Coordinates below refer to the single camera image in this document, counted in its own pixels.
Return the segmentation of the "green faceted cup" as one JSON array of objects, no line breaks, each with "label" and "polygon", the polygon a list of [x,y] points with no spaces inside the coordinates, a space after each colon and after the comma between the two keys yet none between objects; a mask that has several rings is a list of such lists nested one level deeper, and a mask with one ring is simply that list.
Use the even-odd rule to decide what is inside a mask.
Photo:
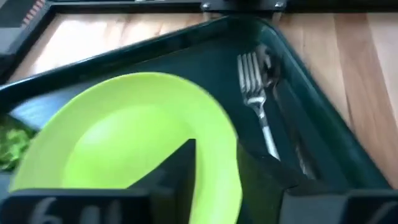
[{"label": "green faceted cup", "polygon": [[36,133],[22,121],[0,113],[0,171],[10,172],[19,165]]}]

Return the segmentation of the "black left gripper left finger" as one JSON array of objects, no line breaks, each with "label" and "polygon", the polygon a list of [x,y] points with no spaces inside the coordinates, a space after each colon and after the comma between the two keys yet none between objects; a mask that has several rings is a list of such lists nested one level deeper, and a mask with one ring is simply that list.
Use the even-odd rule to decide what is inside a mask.
[{"label": "black left gripper left finger", "polygon": [[195,167],[188,139],[127,189],[18,190],[0,203],[0,224],[188,224]]}]

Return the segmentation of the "lime green plate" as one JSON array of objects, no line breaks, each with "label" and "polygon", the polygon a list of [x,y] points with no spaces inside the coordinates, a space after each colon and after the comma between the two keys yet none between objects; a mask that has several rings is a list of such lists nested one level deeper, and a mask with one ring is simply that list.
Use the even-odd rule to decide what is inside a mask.
[{"label": "lime green plate", "polygon": [[206,90],[166,73],[121,75],[78,94],[33,138],[9,189],[125,189],[188,139],[197,145],[189,224],[236,224],[236,130]]}]

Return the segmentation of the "black spoon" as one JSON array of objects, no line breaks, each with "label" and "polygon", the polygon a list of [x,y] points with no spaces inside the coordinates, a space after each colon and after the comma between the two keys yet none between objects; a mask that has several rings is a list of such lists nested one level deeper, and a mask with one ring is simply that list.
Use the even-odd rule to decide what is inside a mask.
[{"label": "black spoon", "polygon": [[264,88],[272,94],[272,97],[280,111],[281,117],[283,117],[285,129],[289,134],[289,139],[292,142],[295,156],[298,160],[302,173],[305,174],[309,179],[318,179],[318,172],[313,167],[311,158],[308,155],[308,151],[305,148],[302,138],[300,137],[299,132],[294,126],[292,120],[287,116],[285,109],[283,109],[282,102],[277,92],[277,86],[281,76],[282,60],[271,50],[270,47],[264,44],[258,45],[256,47],[256,53],[259,55],[259,67],[262,73],[261,76]]}]

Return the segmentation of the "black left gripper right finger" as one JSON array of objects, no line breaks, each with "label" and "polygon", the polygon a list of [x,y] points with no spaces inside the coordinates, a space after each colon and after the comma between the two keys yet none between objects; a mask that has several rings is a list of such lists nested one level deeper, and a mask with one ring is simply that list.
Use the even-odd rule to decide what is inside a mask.
[{"label": "black left gripper right finger", "polygon": [[238,167],[254,224],[398,224],[398,190],[335,190],[243,148]]}]

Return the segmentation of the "orange-handled metal fork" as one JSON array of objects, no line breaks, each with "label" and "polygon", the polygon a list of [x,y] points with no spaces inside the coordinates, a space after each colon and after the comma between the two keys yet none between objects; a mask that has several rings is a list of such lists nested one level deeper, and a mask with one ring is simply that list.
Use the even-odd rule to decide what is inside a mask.
[{"label": "orange-handled metal fork", "polygon": [[239,86],[243,103],[256,113],[266,142],[268,153],[280,160],[279,152],[269,126],[264,104],[267,96],[262,82],[257,54],[248,52],[237,56]]}]

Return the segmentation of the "dark green tray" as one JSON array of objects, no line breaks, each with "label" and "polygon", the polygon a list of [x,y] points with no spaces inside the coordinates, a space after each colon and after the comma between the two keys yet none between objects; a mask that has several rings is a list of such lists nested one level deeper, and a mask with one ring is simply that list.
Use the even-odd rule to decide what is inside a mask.
[{"label": "dark green tray", "polygon": [[[92,86],[132,73],[166,73],[202,87],[224,108],[237,134],[237,164],[239,148],[256,157],[271,156],[256,113],[243,103],[237,65],[238,55],[256,52],[261,44],[282,60],[277,92],[318,172],[314,180],[335,190],[394,190],[282,34],[260,19],[224,17],[41,73],[1,87],[0,108],[40,131],[60,108]],[[303,174],[278,106],[265,93],[278,161]],[[243,197],[238,223],[254,224]]]}]

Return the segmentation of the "hazard-striped black floor mat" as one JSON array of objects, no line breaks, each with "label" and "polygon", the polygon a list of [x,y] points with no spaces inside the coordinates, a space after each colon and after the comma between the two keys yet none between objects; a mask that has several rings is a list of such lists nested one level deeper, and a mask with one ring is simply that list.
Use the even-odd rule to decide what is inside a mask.
[{"label": "hazard-striped black floor mat", "polygon": [[0,27],[26,26],[45,6],[46,0],[0,0]]}]

